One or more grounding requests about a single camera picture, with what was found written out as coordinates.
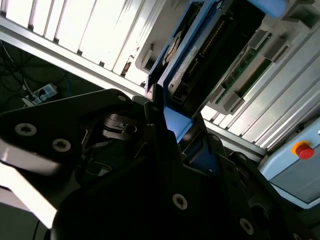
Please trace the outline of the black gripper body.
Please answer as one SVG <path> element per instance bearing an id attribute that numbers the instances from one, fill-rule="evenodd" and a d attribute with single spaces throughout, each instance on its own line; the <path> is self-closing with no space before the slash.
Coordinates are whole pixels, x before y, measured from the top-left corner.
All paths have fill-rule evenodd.
<path id="1" fill-rule="evenodd" d="M 138 156 L 60 205 L 53 240 L 228 240 L 217 173 L 183 164 L 157 111 L 145 112 Z"/>

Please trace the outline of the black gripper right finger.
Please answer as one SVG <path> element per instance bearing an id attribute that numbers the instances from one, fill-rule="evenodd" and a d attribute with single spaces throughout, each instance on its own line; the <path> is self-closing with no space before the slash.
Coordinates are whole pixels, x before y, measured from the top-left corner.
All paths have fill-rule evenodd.
<path id="1" fill-rule="evenodd" d="M 211 133 L 203 142 L 215 157 L 206 169 L 218 174 L 222 185 L 229 240 L 310 239 L 310 230 L 245 155 L 226 157 L 222 141 Z"/>

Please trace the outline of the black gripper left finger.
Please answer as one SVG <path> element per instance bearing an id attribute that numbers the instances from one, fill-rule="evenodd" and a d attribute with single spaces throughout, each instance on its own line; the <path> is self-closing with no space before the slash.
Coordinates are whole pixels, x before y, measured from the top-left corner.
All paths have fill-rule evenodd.
<path id="1" fill-rule="evenodd" d="M 53 207 L 41 190 L 57 192 L 74 170 L 82 174 L 85 165 L 80 163 L 81 155 L 98 146 L 121 141 L 117 152 L 125 160 L 118 160 L 117 167 L 77 190 L 128 164 L 143 147 L 147 111 L 164 116 L 161 86 L 152 87 L 151 99 L 129 98 L 117 89 L 108 89 L 2 113 L 1 186 L 11 190 L 34 214 L 48 213 L 54 222 L 63 202 Z"/>

